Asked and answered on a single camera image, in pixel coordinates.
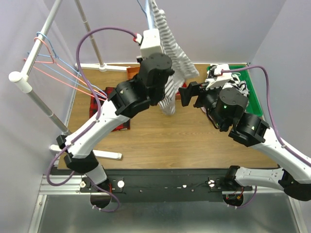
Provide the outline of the thin striped tank top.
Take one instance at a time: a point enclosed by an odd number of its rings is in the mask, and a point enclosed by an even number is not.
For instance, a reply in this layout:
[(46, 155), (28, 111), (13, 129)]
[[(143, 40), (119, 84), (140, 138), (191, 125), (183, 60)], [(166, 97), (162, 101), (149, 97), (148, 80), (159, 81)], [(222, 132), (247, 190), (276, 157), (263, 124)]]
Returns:
[(175, 96), (178, 89), (188, 79), (199, 76), (199, 71), (178, 45), (167, 23), (164, 10), (160, 9), (154, 0), (149, 0), (147, 5), (153, 20), (153, 27), (159, 30), (162, 48), (164, 53), (171, 58), (174, 70), (174, 74), (168, 78), (165, 84), (165, 97), (158, 104), (162, 113), (169, 116), (175, 113)]

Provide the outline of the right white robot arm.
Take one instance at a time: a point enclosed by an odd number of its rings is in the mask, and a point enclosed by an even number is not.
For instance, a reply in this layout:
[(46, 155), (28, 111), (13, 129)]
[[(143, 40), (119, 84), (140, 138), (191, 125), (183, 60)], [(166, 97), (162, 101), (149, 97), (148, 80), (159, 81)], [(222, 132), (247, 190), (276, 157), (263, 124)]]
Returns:
[(265, 153), (280, 166), (274, 169), (230, 166), (218, 186), (226, 191), (261, 186), (283, 191), (296, 200), (311, 199), (309, 158), (290, 146), (282, 145), (267, 122), (247, 113), (248, 97), (235, 87), (205, 89), (202, 83), (197, 82), (179, 88), (179, 93), (182, 106), (188, 106), (191, 98), (197, 97), (194, 107), (205, 107), (215, 129), (228, 132), (228, 136), (239, 144)]

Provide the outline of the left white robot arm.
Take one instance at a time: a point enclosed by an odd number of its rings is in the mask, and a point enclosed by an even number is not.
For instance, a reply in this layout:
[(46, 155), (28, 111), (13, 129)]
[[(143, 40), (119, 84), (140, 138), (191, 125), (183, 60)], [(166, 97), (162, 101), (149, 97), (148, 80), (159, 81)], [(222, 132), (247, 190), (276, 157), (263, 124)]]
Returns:
[(173, 74), (172, 60), (165, 54), (154, 53), (143, 60), (138, 74), (119, 83), (83, 126), (68, 136), (57, 137), (59, 148), (67, 153), (67, 168), (86, 174), (96, 191), (104, 191), (108, 177), (93, 148), (116, 127), (162, 101), (165, 84)]

